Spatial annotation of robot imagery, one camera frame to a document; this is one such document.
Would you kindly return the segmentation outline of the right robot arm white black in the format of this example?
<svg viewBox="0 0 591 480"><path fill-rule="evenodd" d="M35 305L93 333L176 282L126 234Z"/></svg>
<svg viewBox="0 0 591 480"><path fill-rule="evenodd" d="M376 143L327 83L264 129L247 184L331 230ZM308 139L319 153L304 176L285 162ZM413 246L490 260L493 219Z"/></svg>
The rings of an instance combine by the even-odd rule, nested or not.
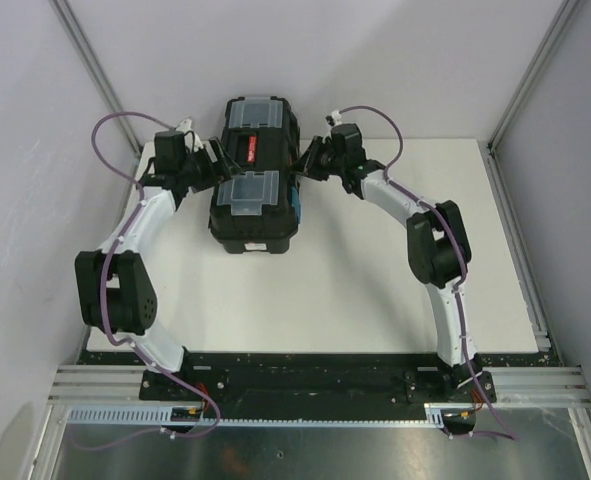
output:
<svg viewBox="0 0 591 480"><path fill-rule="evenodd" d="M463 298L472 251L458 205L432 204L394 180L388 165L367 157L361 131L352 123L314 137L293 168L317 181L339 177L346 193L379 207L405 228L408 263L426 287L435 320L436 388L448 401L461 400L477 373Z"/></svg>

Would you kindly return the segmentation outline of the black plastic toolbox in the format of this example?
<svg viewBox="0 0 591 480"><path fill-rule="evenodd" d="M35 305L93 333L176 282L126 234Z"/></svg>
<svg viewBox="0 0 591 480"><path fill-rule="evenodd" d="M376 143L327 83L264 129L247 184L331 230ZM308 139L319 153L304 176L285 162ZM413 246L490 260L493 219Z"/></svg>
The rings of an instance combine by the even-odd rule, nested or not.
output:
<svg viewBox="0 0 591 480"><path fill-rule="evenodd" d="M284 254L299 228L300 129L288 100L238 97L228 101L221 137L241 172L212 194L209 230L229 254Z"/></svg>

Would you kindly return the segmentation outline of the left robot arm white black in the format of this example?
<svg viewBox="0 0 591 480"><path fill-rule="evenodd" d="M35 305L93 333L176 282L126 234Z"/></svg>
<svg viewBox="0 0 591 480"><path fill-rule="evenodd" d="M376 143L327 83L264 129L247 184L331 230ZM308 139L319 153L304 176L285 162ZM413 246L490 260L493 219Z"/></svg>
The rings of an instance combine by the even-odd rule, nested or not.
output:
<svg viewBox="0 0 591 480"><path fill-rule="evenodd" d="M164 371L160 385L177 400L194 392L196 376L182 366L185 348L158 319L146 257L189 194L240 171L216 137L201 141L192 130L157 133L154 155L134 180L137 199L130 213L100 247L80 252L74 261L83 322L112 345L130 346L150 369Z"/></svg>

